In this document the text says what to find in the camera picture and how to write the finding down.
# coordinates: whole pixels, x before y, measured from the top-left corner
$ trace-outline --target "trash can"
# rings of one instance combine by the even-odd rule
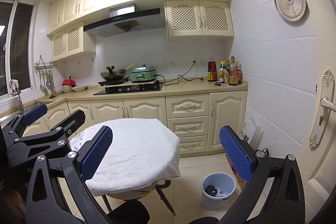
[[[224,193],[224,196],[216,198],[210,196],[205,192],[205,189],[213,185],[221,193]],[[201,184],[202,197],[201,205],[204,209],[213,211],[221,208],[225,201],[232,195],[236,188],[236,181],[234,178],[226,173],[214,173],[208,175]]]

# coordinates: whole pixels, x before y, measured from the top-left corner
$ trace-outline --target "blue gripper pad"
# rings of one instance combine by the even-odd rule
[[[225,149],[226,154],[228,155],[233,166],[238,172],[239,177],[249,182],[253,176],[253,164],[251,162],[251,159],[247,156],[241,145],[239,145],[238,143],[238,141],[245,141],[242,141],[240,139],[238,140],[238,138],[238,135],[233,131],[230,126],[224,126],[221,128],[219,133],[219,140],[221,142],[221,145]]]
[[[47,114],[48,108],[45,104],[39,105],[37,108],[29,111],[23,116],[22,123],[24,126],[29,126],[33,122],[36,122],[43,115]]]
[[[106,151],[110,147],[112,139],[111,128],[103,126],[91,141],[85,142],[80,148],[77,160],[80,164],[79,170],[83,182],[92,179]]]

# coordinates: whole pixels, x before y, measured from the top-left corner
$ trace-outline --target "window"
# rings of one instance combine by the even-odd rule
[[[31,89],[29,38],[33,5],[0,0],[0,96],[11,94],[9,80],[20,90]]]

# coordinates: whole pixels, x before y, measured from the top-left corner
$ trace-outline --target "floor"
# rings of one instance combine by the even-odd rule
[[[179,168],[181,176],[174,178],[172,184],[167,189],[163,190],[167,199],[174,207],[176,216],[173,216],[167,209],[163,201],[160,200],[157,192],[153,191],[145,198],[140,199],[149,211],[151,217],[149,224],[188,224],[194,219],[204,216],[213,216],[220,219],[229,210],[241,192],[240,187],[236,182],[236,190],[221,209],[208,211],[200,205],[200,185],[207,175],[215,172],[224,172],[233,175],[224,153],[211,156],[181,158]],[[71,211],[77,217],[82,218],[66,187],[65,180],[60,179],[60,183]],[[108,213],[102,197],[96,197],[96,200],[103,210]],[[112,209],[118,207],[122,203],[109,197],[108,200]],[[260,212],[264,202],[265,196],[261,194],[250,218],[256,216]]]

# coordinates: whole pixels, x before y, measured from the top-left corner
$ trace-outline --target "black pants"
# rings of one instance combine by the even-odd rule
[[[114,224],[147,224],[150,217],[147,209],[138,200],[129,200],[107,215]]]
[[[189,224],[217,224],[218,221],[219,220],[215,217],[207,216],[207,217],[196,219],[190,222]]]

